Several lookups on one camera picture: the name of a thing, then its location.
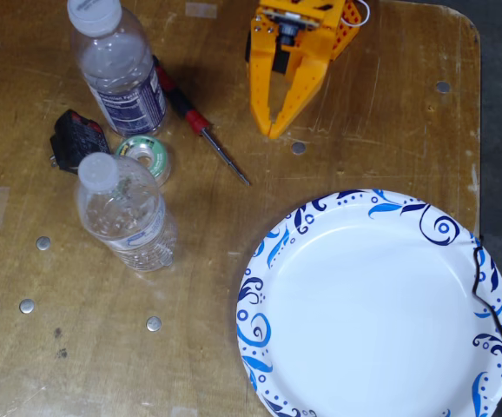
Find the black battery pack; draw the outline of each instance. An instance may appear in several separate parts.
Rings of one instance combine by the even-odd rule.
[[[97,122],[80,116],[74,110],[66,111],[54,125],[50,138],[56,165],[77,174],[81,160],[94,152],[110,153],[109,145]]]

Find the black object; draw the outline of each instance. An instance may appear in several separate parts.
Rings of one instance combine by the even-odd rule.
[[[502,323],[500,323],[496,311],[494,311],[494,308],[488,302],[486,302],[477,295],[477,288],[479,287],[479,277],[480,277],[479,252],[483,250],[483,240],[484,240],[483,235],[479,235],[479,242],[478,242],[479,245],[473,251],[473,258],[475,260],[475,283],[473,284],[472,294],[473,297],[475,297],[477,300],[483,303],[486,309],[491,313],[492,318],[494,319],[494,324],[496,325],[496,330],[500,333],[500,336],[502,336]]]
[[[249,62],[249,55],[251,55],[251,32],[248,34],[248,43],[245,47],[245,61]],[[276,43],[276,52],[274,53],[274,60],[272,62],[272,71],[280,74],[286,74],[287,62],[289,61],[289,52],[283,50],[279,43]]]
[[[300,31],[300,25],[290,22],[280,22],[278,26],[278,44],[294,46],[295,45],[295,37],[297,36],[297,32]]]
[[[69,109],[56,121],[55,134],[50,138],[52,159],[60,169],[77,174],[81,160],[94,152],[110,153],[106,137],[97,122],[79,116]]]

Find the bottle label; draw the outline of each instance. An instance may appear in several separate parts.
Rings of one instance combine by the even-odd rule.
[[[155,239],[158,234],[161,233],[165,213],[166,205],[164,204],[164,199],[161,198],[158,204],[158,210],[156,210],[155,219],[145,229],[130,237],[124,237],[117,241],[104,241],[104,243],[112,249],[128,250],[139,248],[145,243],[149,243]]]
[[[155,129],[166,113],[166,101],[155,67],[145,81],[127,93],[106,94],[89,86],[110,126],[122,136]]]

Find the white bottle cap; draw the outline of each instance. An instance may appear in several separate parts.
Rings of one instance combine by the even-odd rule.
[[[120,0],[68,0],[69,20],[87,36],[113,31],[122,19]]]
[[[109,154],[95,152],[87,155],[77,170],[81,184],[93,193],[110,191],[120,181],[118,163]]]

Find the green tape roll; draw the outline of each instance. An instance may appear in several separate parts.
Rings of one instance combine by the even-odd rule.
[[[142,158],[148,158],[150,164],[148,169],[154,178],[159,178],[163,175],[168,176],[168,152],[164,145],[153,136],[138,135],[126,139],[116,150],[119,156],[129,156],[141,162]]]

